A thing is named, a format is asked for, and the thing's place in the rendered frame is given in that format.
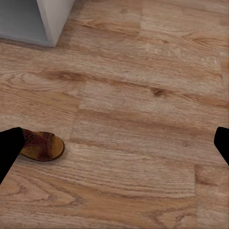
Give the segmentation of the sandal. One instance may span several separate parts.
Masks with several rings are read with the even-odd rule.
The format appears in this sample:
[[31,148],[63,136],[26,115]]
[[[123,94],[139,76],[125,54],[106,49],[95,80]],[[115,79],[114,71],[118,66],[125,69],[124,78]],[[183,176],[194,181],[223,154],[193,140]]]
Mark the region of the sandal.
[[25,145],[20,151],[23,155],[32,160],[49,162],[58,159],[64,152],[64,141],[54,133],[34,132],[22,128]]

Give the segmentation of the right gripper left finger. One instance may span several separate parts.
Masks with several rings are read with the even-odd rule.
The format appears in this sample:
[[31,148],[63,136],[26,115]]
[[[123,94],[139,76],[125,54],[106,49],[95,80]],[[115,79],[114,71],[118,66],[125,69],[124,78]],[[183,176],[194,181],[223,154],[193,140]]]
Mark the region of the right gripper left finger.
[[21,127],[0,132],[0,184],[25,145]]

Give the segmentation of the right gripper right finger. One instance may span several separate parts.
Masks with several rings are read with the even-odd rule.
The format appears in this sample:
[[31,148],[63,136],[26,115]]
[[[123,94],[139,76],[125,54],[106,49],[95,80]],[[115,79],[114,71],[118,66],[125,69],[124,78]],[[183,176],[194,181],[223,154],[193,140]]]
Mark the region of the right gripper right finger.
[[214,144],[229,165],[229,129],[224,127],[218,127]]

